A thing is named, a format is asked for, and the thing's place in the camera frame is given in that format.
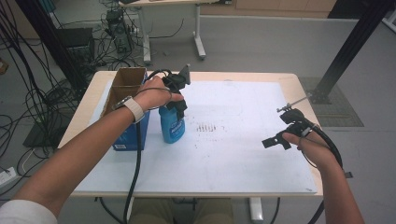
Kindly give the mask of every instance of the cabinet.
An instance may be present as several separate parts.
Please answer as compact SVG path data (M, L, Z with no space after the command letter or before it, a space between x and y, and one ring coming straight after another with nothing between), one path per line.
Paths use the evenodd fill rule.
M337 0L233 0L228 6L203 6L202 14L327 18Z

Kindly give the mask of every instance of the power strip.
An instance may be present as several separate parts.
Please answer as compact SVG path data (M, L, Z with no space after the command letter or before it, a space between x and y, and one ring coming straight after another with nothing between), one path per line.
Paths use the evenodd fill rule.
M5 185L18 178L17 174L15 173L14 167L10 167L7 170L8 172L3 171L2 173L0 173L0 188L4 187Z

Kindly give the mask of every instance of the blue spray bottle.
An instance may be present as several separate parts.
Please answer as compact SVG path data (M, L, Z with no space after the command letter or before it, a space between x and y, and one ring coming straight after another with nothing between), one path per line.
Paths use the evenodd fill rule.
M189 64L186 64L177 75L172 74L168 69L160 69L152 72L148 76L148 79L154 77L158 73L165 74L165 77L162 78L163 85L172 93L181 94L180 90L184 89L186 84L191 84ZM186 124L184 122L184 110L186 109L187 105L185 100L169 102L167 105L160 107L161 129L163 131L163 140L166 143L175 143L186 131Z
M175 107L168 109L165 106L161 106L159 113L161 116L163 141L170 144L175 143L186 131L184 119L177 118L177 110Z

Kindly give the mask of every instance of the wrist strap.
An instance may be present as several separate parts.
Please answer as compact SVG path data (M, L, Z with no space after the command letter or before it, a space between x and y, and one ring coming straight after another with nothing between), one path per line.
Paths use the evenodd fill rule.
M142 107L133 98L127 100L124 105L134 114L134 123L139 122L145 117Z

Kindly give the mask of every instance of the gray floor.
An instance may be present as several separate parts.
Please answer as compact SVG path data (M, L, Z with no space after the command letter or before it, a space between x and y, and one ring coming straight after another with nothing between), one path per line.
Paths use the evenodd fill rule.
M207 56L201 61L189 28L193 22L186 20L173 38L150 41L153 65L148 69L177 70L190 63L192 71L282 72L298 77L322 77L355 24L355 21L202 17ZM159 27L154 27L155 35L177 29L177 26ZM355 176L349 184L367 223L396 222L396 178L392 174L396 170L395 43L396 34L380 24L337 83L364 127L324 128L340 149L346 171ZM11 65L8 73L0 77L0 114L19 115L24 111L21 102L26 89L17 76ZM16 164L25 150L21 141L32 123L26 120L17 129L2 165ZM123 199L106 199L106 202L120 216ZM265 223L269 223L276 198L263 198L262 204ZM318 198L282 198L276 223L306 223L318 204ZM250 223L245 199L234 199L233 208L235 223ZM189 205L179 207L182 223L189 222L189 214L192 214ZM60 215L60 223L116 222L93 198L71 198ZM324 223L324 216L319 223Z

